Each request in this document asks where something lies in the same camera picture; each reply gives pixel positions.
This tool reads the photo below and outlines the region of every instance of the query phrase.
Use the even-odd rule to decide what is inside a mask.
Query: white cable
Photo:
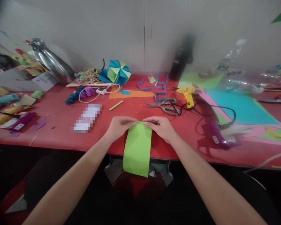
[[[118,89],[117,89],[116,91],[113,91],[113,92],[108,92],[108,91],[106,91],[106,92],[107,92],[107,93],[114,93],[114,92],[117,92],[117,91],[120,89],[120,85],[119,85],[119,84],[111,84],[111,85],[105,86],[105,87],[102,87],[102,86],[100,86],[100,87],[86,87],[86,88],[84,88],[82,91],[80,91],[80,93],[79,93],[79,98],[78,98],[78,99],[79,99],[79,101],[82,102],[82,103],[91,103],[92,101],[96,100],[97,97],[99,97],[99,95],[100,95],[102,92],[100,92],[93,100],[91,100],[91,101],[89,101],[89,102],[83,102],[83,101],[81,101],[81,99],[80,99],[80,95],[81,95],[81,93],[82,93],[84,90],[89,89],[89,88],[105,88],[105,90],[107,90],[109,87],[113,87],[113,86],[119,86],[119,87],[118,87]]]
[[[276,127],[276,126],[252,126],[252,128],[256,128],[256,127],[271,127],[271,128],[278,128],[278,129],[281,130],[281,127]],[[278,157],[281,157],[281,153],[279,153],[279,154],[277,154],[277,155],[274,155],[274,156],[268,158],[267,160],[265,160],[264,162],[262,162],[259,166],[254,167],[254,168],[251,168],[251,169],[249,169],[249,170],[246,170],[246,171],[244,171],[244,173],[248,173],[248,172],[254,171],[254,170],[256,170],[256,169],[259,169],[259,168],[261,168],[262,166],[264,166],[265,164],[267,164],[268,162],[270,162],[270,161],[272,161],[272,160],[274,160],[274,159],[277,159]]]

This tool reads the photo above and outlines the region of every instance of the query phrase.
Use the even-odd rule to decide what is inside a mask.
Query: green straw
[[[109,111],[113,110],[115,107],[117,107],[117,106],[118,106],[119,104],[121,104],[122,102],[123,102],[123,100],[120,101],[119,103],[117,103],[115,106],[111,107],[111,108],[109,109]]]

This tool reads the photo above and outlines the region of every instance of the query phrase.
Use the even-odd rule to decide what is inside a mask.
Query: cabinet door
[[[24,41],[42,38],[79,71],[109,60],[144,69],[144,0],[16,0],[0,6],[0,44],[29,51]]]
[[[188,71],[223,59],[237,40],[247,39],[233,67],[269,68],[281,63],[281,2],[250,0],[146,0],[145,70],[169,71],[185,33],[195,37]]]

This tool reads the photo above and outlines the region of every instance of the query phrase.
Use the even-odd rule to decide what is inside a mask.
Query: cardboard box
[[[26,70],[20,71],[17,67],[0,73],[0,86],[8,91],[32,92],[50,90],[58,83],[49,71],[41,75],[29,78]]]

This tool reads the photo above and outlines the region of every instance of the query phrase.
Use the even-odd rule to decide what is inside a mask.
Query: black bottle
[[[182,45],[180,45],[176,51],[175,58],[172,64],[169,77],[172,80],[179,80],[187,63],[193,62],[192,51],[192,38],[190,35],[186,35],[183,38]]]

